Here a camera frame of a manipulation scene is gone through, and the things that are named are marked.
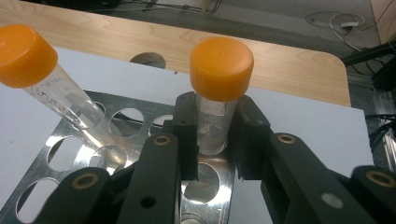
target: wooden surface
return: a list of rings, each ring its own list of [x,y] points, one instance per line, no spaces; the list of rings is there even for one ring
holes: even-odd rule
[[[166,68],[189,73],[193,46],[215,34],[130,21],[17,0],[0,1],[0,26],[30,25],[51,45],[129,61],[157,52]],[[350,106],[343,63],[328,53],[240,39],[253,52],[250,85]]]

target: orange cap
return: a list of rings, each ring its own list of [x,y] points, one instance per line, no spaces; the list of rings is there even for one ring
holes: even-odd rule
[[[208,38],[192,50],[191,85],[206,99],[236,100],[248,89],[253,64],[253,54],[241,42],[227,37]]]
[[[32,86],[47,77],[58,54],[25,25],[0,27],[0,82],[12,88]]]

